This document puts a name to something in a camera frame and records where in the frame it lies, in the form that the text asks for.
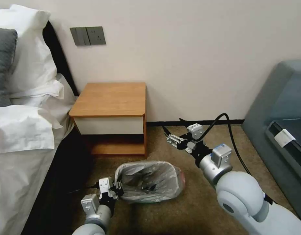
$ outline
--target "trash can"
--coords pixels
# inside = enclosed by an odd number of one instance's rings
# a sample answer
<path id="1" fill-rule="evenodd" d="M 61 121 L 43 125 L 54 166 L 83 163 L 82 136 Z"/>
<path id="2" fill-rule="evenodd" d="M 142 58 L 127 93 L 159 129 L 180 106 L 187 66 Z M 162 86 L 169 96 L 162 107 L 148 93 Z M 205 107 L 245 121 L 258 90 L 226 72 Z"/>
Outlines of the trash can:
<path id="1" fill-rule="evenodd" d="M 165 161 L 124 163 L 115 172 L 128 202 L 154 203 L 177 197 L 185 186 L 183 172 Z"/>

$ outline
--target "robotic arm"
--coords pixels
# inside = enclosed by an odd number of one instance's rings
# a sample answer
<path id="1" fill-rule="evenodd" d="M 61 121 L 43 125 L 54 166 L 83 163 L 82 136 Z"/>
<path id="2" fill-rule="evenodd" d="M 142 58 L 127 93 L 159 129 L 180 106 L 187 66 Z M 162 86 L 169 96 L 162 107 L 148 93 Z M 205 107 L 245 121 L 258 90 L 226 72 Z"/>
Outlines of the robotic arm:
<path id="1" fill-rule="evenodd" d="M 190 125 L 188 133 L 182 136 L 171 134 L 165 127 L 163 129 L 167 142 L 194 157 L 196 166 L 216 190 L 219 205 L 249 234 L 301 235 L 301 221 L 293 213 L 268 197 L 250 174 L 232 171 L 230 147 L 221 144 L 209 149 L 204 144 L 202 137 L 206 132 L 203 126 Z"/>
<path id="2" fill-rule="evenodd" d="M 81 205 L 86 214 L 85 224 L 80 226 L 72 235 L 105 235 L 111 217 L 114 214 L 115 203 L 118 196 L 123 194 L 121 184 L 110 183 L 111 178 L 102 178 L 98 181 L 100 196 L 86 195 Z"/>

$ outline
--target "carpet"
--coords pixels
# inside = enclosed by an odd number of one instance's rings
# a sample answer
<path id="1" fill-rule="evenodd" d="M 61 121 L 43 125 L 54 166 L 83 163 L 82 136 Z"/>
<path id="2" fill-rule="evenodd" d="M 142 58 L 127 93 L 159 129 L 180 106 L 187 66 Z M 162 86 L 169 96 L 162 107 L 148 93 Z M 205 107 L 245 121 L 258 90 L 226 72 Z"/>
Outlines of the carpet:
<path id="1" fill-rule="evenodd" d="M 168 127 L 168 129 L 176 135 L 186 133 L 186 128 L 181 126 Z M 263 191 L 277 203 L 293 212 L 241 126 L 232 125 L 232 131 L 242 159 Z M 214 126 L 204 140 L 211 149 L 221 143 L 225 143 L 233 149 L 226 125 Z M 196 167 L 194 158 L 184 150 L 177 150 L 169 145 L 162 128 L 147 128 L 147 150 L 147 160 L 167 161 L 178 166 L 185 175 L 185 188 L 177 198 L 160 203 L 128 204 L 118 200 L 108 234 L 247 234 L 243 227 L 218 205 L 215 190 L 204 178 L 202 171 Z M 117 167 L 125 162 L 140 160 L 142 159 L 136 157 L 97 158 L 87 184 L 93 185 L 103 177 L 113 177 Z M 233 170 L 244 171 L 234 150 L 231 155 L 231 164 Z M 84 195 L 94 192 L 94 189 L 89 189 L 74 195 L 75 203 L 71 205 L 74 211 L 71 227 L 73 231 L 85 220 L 80 200 Z"/>

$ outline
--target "gray switch panel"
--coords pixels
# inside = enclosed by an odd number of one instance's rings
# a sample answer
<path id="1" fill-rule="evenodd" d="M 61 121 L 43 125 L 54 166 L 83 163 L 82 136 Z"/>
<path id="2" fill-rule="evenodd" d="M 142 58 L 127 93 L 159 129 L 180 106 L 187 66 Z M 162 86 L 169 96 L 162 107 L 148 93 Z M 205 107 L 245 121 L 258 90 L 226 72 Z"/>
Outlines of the gray switch panel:
<path id="1" fill-rule="evenodd" d="M 86 27 L 86 31 L 89 37 L 91 45 L 105 45 L 105 36 L 103 28 L 100 27 Z"/>
<path id="2" fill-rule="evenodd" d="M 70 28 L 76 46 L 90 45 L 88 34 L 85 27 Z"/>

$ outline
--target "nightstand drawer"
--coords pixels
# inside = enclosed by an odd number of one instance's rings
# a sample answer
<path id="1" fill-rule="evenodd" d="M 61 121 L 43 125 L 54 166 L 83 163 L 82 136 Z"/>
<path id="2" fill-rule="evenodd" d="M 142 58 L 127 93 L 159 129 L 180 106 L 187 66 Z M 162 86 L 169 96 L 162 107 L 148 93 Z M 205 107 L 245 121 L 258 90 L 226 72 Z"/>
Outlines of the nightstand drawer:
<path id="1" fill-rule="evenodd" d="M 143 134 L 143 117 L 74 117 L 81 134 Z"/>

